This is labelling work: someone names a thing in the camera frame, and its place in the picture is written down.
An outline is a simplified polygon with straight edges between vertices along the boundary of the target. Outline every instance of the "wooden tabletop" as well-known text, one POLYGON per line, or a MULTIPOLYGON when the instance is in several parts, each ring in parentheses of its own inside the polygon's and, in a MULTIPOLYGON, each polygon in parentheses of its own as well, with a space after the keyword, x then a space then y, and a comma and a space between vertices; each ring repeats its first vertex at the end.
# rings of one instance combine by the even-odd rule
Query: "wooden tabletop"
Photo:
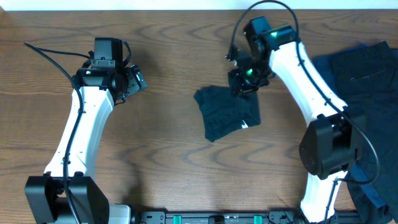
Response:
MULTIPOLYGON (((71 86, 39 47, 86 53, 94 38, 129 42, 148 88, 115 107, 106 123, 96 183, 110 202, 168 210, 296 207, 307 181, 298 151, 305 122, 284 84, 259 91, 262 124, 210 143, 195 91, 227 86, 224 56, 242 11, 7 12, 0 23, 0 223, 33 223, 24 186, 42 175, 63 133, 71 86)), ((265 14, 272 26, 287 11, 265 14)), ((297 11, 309 56, 358 44, 398 47, 397 11, 297 11)), ((247 47, 239 31, 237 44, 247 47)), ((51 55, 74 74, 83 58, 51 55)), ((343 185, 336 202, 354 209, 343 185)))

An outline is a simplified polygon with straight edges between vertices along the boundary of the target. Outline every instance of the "black fabric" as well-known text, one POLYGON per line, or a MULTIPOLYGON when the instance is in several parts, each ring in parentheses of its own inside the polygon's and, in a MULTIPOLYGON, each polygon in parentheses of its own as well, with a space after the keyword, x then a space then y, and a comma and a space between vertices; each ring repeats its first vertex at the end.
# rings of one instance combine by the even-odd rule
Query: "black fabric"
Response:
MULTIPOLYGON (((381 163, 379 179, 370 186, 348 184, 354 204, 365 223, 398 220, 398 58, 382 42, 360 46, 332 56, 315 59, 314 66, 349 106, 362 107, 367 115, 366 134, 381 163)), ((367 147, 348 178, 363 180, 374 173, 374 158, 367 147)))
POLYGON ((205 124, 205 137, 214 142, 227 134, 261 123, 257 93, 234 97, 228 87, 209 86, 193 96, 205 124))

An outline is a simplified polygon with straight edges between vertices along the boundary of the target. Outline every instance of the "wood grain surface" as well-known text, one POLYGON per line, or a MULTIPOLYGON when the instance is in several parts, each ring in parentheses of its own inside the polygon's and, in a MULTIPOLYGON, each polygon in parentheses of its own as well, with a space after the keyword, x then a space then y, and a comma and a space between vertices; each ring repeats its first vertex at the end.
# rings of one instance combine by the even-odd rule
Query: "wood grain surface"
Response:
MULTIPOLYGON (((242 11, 8 12, 0 25, 0 223, 33 223, 24 195, 51 160, 70 105, 68 80, 36 46, 85 53, 94 38, 129 42, 148 89, 115 107, 99 147, 96 182, 114 203, 168 210, 296 207, 307 172, 297 150, 305 123, 284 84, 259 91, 262 124, 215 143, 204 138, 195 91, 227 86, 224 56, 242 11)), ((272 26, 292 23, 285 11, 272 26)), ((388 41, 398 47, 397 11, 297 11, 308 54, 388 41)), ((239 32, 237 44, 247 44, 239 32)), ((84 59, 51 55, 74 74, 84 59)), ((354 209, 343 185, 336 202, 354 209)))

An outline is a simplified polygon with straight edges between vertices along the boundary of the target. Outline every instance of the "cable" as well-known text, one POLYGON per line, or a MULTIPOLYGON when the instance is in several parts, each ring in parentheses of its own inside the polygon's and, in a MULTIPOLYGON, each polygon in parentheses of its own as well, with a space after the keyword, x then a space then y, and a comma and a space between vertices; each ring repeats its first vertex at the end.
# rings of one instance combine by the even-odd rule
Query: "cable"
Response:
POLYGON ((80 93, 79 89, 77 88, 75 82, 73 81, 72 77, 68 74, 67 71, 65 71, 65 69, 63 69, 56 61, 54 61, 48 55, 43 53, 41 51, 41 49, 39 49, 27 42, 25 42, 25 46, 31 48, 32 50, 34 50, 35 52, 37 52, 38 54, 40 54, 41 56, 43 56, 44 58, 49 60, 51 63, 53 63, 59 70, 61 70, 61 72, 69 79, 70 83, 72 84, 72 87, 75 89, 77 96, 79 98, 80 107, 78 110, 77 119, 75 121, 75 125, 73 126, 72 132, 70 134, 67 148, 65 150, 65 156, 63 158, 63 189, 65 190, 65 195, 67 196, 68 204, 69 204, 70 210, 72 211, 72 215, 75 218, 76 223, 81 224, 79 215, 77 214, 77 211, 75 208, 75 204, 73 203, 73 200, 71 198, 71 192, 70 192, 70 189, 68 186, 68 164, 69 164, 70 148, 72 146, 73 138, 75 137, 75 133, 76 133, 77 127, 79 125, 81 115, 83 114, 83 98, 81 97, 81 93, 80 93))
POLYGON ((342 181, 342 182, 349 182, 352 184, 358 184, 358 185, 368 185, 368 184, 372 184, 373 182, 375 182, 377 180, 377 178, 379 177, 379 173, 380 173, 380 163, 379 163, 379 158, 377 156, 376 150, 373 147, 372 143, 370 142, 370 140, 368 139, 368 137, 365 135, 365 133, 361 130, 360 127, 358 127, 358 125, 346 114, 344 114, 339 108, 337 108, 337 106, 335 106, 331 100, 324 94, 324 92, 322 92, 322 90, 319 88, 319 86, 315 83, 315 81, 313 80, 313 78, 311 77, 311 74, 308 72, 307 68, 304 65, 304 60, 302 60, 301 54, 300 54, 300 27, 299 27, 299 21, 297 19, 296 14, 294 13, 294 11, 288 7, 286 4, 279 2, 279 1, 275 1, 275 0, 264 0, 264 1, 259 1, 254 3, 253 5, 251 5, 248 9, 246 9, 242 16, 238 19, 233 34, 232 34, 232 38, 231 38, 231 44, 229 46, 229 52, 228 52, 228 56, 231 55, 232 50, 233 50, 233 42, 235 39, 235 33, 236 30, 238 29, 238 25, 239 23, 242 21, 242 19, 245 17, 245 15, 254 7, 257 6, 258 4, 262 4, 262 3, 266 3, 266 2, 273 2, 276 4, 280 4, 281 6, 284 6, 292 15, 294 22, 295 22, 295 28, 296 28, 296 36, 295 36, 295 42, 296 42, 296 53, 297 53, 297 59, 299 64, 301 65, 301 67, 303 68, 303 71, 305 72, 306 76, 308 77, 308 79, 311 81, 312 85, 315 87, 315 89, 317 89, 317 91, 319 92, 319 94, 321 94, 322 98, 326 101, 325 104, 329 104, 330 107, 332 107, 338 114, 340 114, 360 135, 361 137, 365 140, 366 144, 371 148, 371 151, 373 153, 374 156, 374 160, 375 160, 375 164, 376 164, 376 170, 375 170, 375 174, 373 175, 372 178, 370 178, 367 181, 355 181, 355 180, 348 180, 348 179, 342 179, 342 178, 336 178, 333 181, 333 187, 331 190, 331 194, 330 194, 330 198, 328 201, 328 205, 326 206, 326 212, 325 212, 325 219, 324 219, 324 223, 326 223, 327 218, 328 218, 328 212, 329 212, 329 207, 333 198, 333 194, 335 192, 336 186, 338 184, 338 181, 342 181))
POLYGON ((41 51, 44 51, 44 52, 50 52, 50 53, 54 53, 54 54, 63 54, 63 55, 76 55, 76 56, 81 56, 81 57, 85 57, 85 58, 90 59, 90 56, 79 54, 79 53, 62 52, 62 51, 58 51, 58 50, 49 50, 49 49, 43 49, 43 48, 40 48, 40 47, 36 47, 36 48, 41 50, 41 51))

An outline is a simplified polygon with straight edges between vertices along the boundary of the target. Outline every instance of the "dark blue garment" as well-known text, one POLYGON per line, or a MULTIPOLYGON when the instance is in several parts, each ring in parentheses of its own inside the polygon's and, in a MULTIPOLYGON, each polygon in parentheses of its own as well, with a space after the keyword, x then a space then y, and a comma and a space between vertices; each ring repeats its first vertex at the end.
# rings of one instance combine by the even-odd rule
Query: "dark blue garment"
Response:
MULTIPOLYGON (((398 219, 398 50, 392 51, 385 42, 372 47, 360 45, 317 57, 313 64, 340 98, 367 113, 366 134, 379 156, 381 175, 372 185, 348 184, 362 221, 398 219)), ((368 180, 373 175, 373 162, 370 149, 365 147, 349 177, 368 180)))

